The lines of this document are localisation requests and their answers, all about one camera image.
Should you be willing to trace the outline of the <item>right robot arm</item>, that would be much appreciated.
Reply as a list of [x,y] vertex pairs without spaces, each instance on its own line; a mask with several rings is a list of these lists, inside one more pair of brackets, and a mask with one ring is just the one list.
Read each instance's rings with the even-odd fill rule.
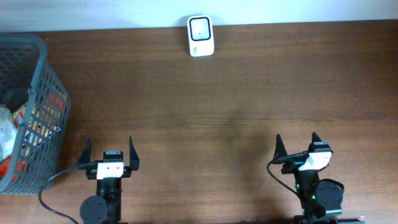
[[303,214],[295,216],[294,223],[338,223],[345,187],[338,181],[321,179],[318,175],[329,166],[332,155],[329,144],[317,133],[312,133],[312,141],[306,151],[291,155],[287,154],[280,134],[276,136],[275,152],[269,165],[281,164],[283,175],[294,175],[294,189],[276,180],[300,200]]

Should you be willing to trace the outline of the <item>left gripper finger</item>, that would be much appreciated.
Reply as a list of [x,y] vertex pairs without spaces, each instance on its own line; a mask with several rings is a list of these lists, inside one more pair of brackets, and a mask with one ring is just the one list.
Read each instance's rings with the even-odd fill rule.
[[91,139],[88,139],[85,149],[83,150],[78,160],[78,165],[89,164],[90,158],[91,158]]
[[131,170],[139,170],[139,156],[134,148],[132,137],[129,137],[129,163]]

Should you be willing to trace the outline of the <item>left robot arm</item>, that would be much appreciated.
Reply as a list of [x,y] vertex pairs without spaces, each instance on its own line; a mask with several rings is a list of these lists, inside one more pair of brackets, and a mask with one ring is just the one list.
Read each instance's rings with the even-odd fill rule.
[[78,163],[89,180],[96,181],[96,192],[80,206],[84,223],[119,223],[121,221],[121,194],[123,178],[139,169],[139,156],[132,139],[129,140],[129,164],[124,165],[122,151],[105,151],[102,160],[91,161],[91,141],[88,140]]

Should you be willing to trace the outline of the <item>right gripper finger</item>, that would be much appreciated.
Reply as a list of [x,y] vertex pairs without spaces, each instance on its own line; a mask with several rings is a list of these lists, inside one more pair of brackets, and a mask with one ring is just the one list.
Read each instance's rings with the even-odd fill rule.
[[308,147],[308,151],[315,152],[317,149],[321,149],[323,147],[323,141],[320,139],[319,135],[316,132],[312,133],[312,141]]
[[287,151],[285,149],[283,140],[280,134],[277,134],[275,141],[275,151],[273,155],[273,164],[281,164],[283,160],[287,157]]

